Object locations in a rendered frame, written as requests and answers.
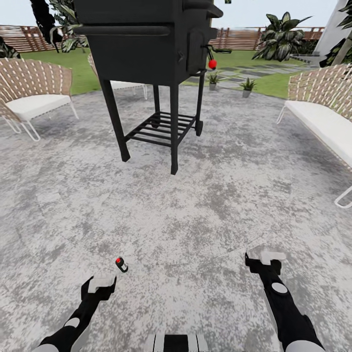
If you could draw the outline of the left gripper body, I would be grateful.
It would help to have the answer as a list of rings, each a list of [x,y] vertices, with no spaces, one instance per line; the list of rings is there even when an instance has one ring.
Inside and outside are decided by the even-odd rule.
[[[99,287],[96,293],[89,293],[88,286],[83,286],[81,290],[82,290],[81,291],[82,301],[83,302],[87,301],[94,304],[95,305],[94,310],[98,306],[100,301],[107,301],[110,298],[110,291],[111,291],[110,286]]]

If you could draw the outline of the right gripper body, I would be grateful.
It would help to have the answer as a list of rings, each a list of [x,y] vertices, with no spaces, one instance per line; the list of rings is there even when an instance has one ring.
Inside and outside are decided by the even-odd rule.
[[[260,259],[251,259],[250,260],[250,271],[255,274],[259,274],[260,279],[262,275],[267,272],[271,272],[280,276],[281,264],[280,261],[271,261],[271,265],[263,265]]]

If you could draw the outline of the insectifuge atomizer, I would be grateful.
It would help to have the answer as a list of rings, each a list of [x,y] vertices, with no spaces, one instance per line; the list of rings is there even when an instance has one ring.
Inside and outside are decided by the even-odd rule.
[[[126,264],[123,258],[119,257],[119,261],[116,261],[115,264],[123,273],[128,271],[128,265]]]

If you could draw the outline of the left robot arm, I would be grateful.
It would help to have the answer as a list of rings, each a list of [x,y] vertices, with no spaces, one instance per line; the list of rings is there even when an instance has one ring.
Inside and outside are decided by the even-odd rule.
[[[107,301],[114,293],[117,277],[94,278],[81,291],[82,302],[65,325],[52,336],[47,336],[32,352],[79,352],[86,343],[89,323],[100,301]]]

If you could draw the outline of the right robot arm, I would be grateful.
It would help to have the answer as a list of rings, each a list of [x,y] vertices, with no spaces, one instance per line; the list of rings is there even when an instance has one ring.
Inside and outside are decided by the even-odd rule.
[[[246,254],[245,264],[262,279],[264,303],[284,352],[326,352],[309,317],[300,314],[291,293],[278,278],[280,261],[286,260],[287,255],[262,252],[261,257],[261,260],[249,259]]]

